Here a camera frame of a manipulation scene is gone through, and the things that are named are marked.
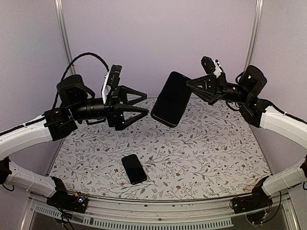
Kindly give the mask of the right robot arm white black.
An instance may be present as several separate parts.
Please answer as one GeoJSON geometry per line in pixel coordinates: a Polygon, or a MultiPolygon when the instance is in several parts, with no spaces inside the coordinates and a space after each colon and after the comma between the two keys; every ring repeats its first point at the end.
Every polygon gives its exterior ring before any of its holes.
{"type": "MultiPolygon", "coordinates": [[[[218,100],[239,104],[238,111],[244,120],[257,128],[273,131],[303,148],[307,147],[307,123],[287,112],[282,111],[272,102],[258,97],[267,83],[260,69],[249,65],[236,79],[236,83],[228,83],[225,74],[213,74],[187,81],[187,86],[194,94],[209,105],[218,100]]],[[[307,159],[285,170],[261,179],[252,189],[248,205],[258,209],[267,196],[281,190],[295,187],[307,180],[307,159]]]]}

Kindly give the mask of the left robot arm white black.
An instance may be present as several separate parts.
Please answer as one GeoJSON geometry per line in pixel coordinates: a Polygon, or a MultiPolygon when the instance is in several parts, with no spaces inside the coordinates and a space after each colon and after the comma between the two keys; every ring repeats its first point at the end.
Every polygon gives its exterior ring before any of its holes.
{"type": "Polygon", "coordinates": [[[110,88],[108,94],[102,93],[100,98],[96,98],[95,93],[85,86],[81,75],[71,75],[57,84],[61,99],[59,108],[52,108],[31,121],[1,132],[1,185],[11,184],[52,197],[61,208],[67,208],[71,197],[61,179],[26,170],[12,162],[9,156],[30,146],[63,139],[83,121],[87,125],[107,121],[109,127],[124,130],[148,115],[147,109],[135,106],[147,95],[118,83],[119,75],[112,73],[104,83],[110,88]]]}

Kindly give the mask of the large black phone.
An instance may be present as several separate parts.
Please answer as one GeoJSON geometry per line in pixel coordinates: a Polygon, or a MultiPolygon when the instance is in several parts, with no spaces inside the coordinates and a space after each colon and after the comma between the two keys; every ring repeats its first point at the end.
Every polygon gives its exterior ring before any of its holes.
{"type": "Polygon", "coordinates": [[[179,124],[191,96],[189,80],[181,73],[170,73],[151,110],[154,120],[171,128],[179,124]]]}

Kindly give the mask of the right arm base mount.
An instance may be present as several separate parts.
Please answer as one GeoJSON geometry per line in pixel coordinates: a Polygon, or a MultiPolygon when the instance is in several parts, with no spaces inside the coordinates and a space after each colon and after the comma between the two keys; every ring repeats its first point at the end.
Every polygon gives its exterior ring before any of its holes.
{"type": "Polygon", "coordinates": [[[253,187],[251,195],[234,197],[231,199],[229,206],[235,214],[253,211],[260,208],[269,207],[273,204],[270,195],[266,195],[262,189],[263,183],[268,176],[260,179],[253,187]]]}

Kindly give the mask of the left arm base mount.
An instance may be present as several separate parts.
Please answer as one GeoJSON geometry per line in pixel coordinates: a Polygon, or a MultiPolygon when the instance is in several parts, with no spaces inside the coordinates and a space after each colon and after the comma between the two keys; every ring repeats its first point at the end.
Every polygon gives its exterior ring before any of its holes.
{"type": "Polygon", "coordinates": [[[47,197],[46,204],[55,208],[84,214],[88,206],[88,195],[81,192],[69,194],[62,180],[51,177],[55,183],[55,194],[47,197]]]}

